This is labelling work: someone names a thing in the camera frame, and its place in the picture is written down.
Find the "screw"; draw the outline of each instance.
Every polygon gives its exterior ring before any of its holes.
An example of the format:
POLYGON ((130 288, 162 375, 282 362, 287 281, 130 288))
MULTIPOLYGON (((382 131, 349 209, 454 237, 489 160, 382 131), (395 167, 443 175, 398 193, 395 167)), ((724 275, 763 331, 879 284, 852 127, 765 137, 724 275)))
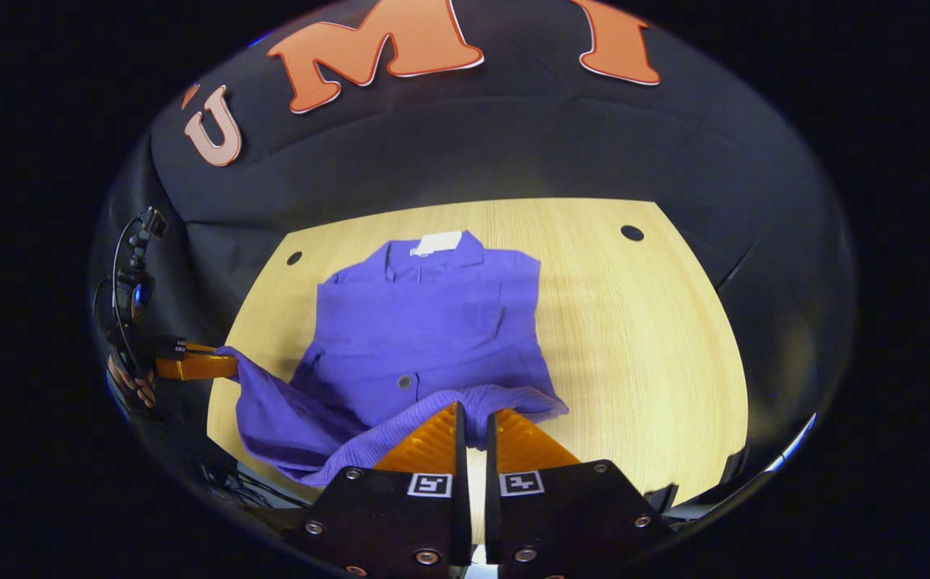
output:
POLYGON ((436 551, 418 551, 414 554, 414 561, 418 561, 422 565, 435 565, 440 560, 440 556, 436 551))
POLYGON ((515 553, 515 560, 521 563, 528 563, 535 559, 535 549, 519 549, 515 553))

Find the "black fabric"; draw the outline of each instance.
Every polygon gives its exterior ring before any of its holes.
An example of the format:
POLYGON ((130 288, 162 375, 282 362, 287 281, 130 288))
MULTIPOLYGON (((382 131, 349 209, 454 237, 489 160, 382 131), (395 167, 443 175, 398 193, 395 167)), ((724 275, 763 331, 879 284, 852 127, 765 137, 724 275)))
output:
MULTIPOLYGON (((358 26, 371 1, 344 2, 276 29, 177 95, 112 193, 109 225, 166 205, 170 239, 152 247, 158 327, 221 343, 245 294, 289 231, 440 203, 523 197, 656 202, 719 291, 750 395, 759 470, 831 396, 854 323, 854 265, 824 170, 766 102, 706 56, 645 31, 662 81, 642 87, 583 69, 586 16, 570 2, 455 6, 473 69, 395 78, 383 49, 372 85, 307 114, 266 52, 308 23, 358 26), (208 165, 186 121, 225 84, 243 134, 231 165, 208 165)), ((219 140, 208 114, 205 129, 219 140)), ((94 250, 104 256, 104 239, 94 250)))

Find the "orange letter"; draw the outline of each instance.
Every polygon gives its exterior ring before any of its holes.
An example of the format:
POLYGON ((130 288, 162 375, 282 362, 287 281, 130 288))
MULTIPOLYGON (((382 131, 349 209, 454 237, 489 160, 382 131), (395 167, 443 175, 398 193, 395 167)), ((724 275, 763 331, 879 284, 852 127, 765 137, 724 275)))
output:
POLYGON ((186 123, 186 136, 193 142, 193 146, 197 147, 197 153, 200 153, 200 157, 204 157, 204 161, 210 162, 215 167, 225 167, 229 162, 235 161, 240 156, 240 147, 243 145, 240 140, 240 127, 236 127, 236 119, 232 117, 232 113, 229 113, 229 107, 225 104, 223 96, 225 96, 225 84, 212 92, 207 97, 207 102, 204 102, 204 108, 211 113, 215 122, 218 122, 218 126, 222 128, 222 144, 217 146, 208 138, 200 122, 203 113, 199 110, 186 123))
POLYGON ((324 80, 318 63, 366 87, 375 78, 379 53, 394 40, 393 76, 471 68, 482 63, 482 51, 465 43, 450 0, 379 0, 355 30, 319 22, 285 37, 268 51, 282 58, 293 99, 289 110, 307 113, 339 96, 340 84, 324 80))
POLYGON ((647 23, 631 14, 593 0, 572 0, 582 6, 590 22, 593 47, 579 56, 587 70, 639 84, 658 84, 661 77, 647 61, 641 28, 647 23))

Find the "wooden table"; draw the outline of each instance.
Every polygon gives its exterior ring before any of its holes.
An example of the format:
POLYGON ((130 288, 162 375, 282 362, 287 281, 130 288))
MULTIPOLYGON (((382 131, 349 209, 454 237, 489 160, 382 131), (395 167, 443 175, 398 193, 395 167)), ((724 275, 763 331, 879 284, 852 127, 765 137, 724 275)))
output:
MULTIPOLYGON (((391 239, 469 230, 490 249, 541 261, 537 336, 571 412, 541 428, 580 461, 608 458, 640 491, 678 485, 675 502, 719 483, 747 439, 747 385, 714 287, 656 204, 511 199, 436 205, 288 234, 251 288, 227 345, 282 379, 314 334, 315 286, 391 239), (644 239, 620 233, 626 224, 644 239), (302 257, 295 264, 293 253, 302 257)), ((215 380, 207 436, 280 488, 313 499, 248 455, 236 428, 240 386, 215 380)), ((485 457, 469 450, 473 538, 483 540, 485 457)))

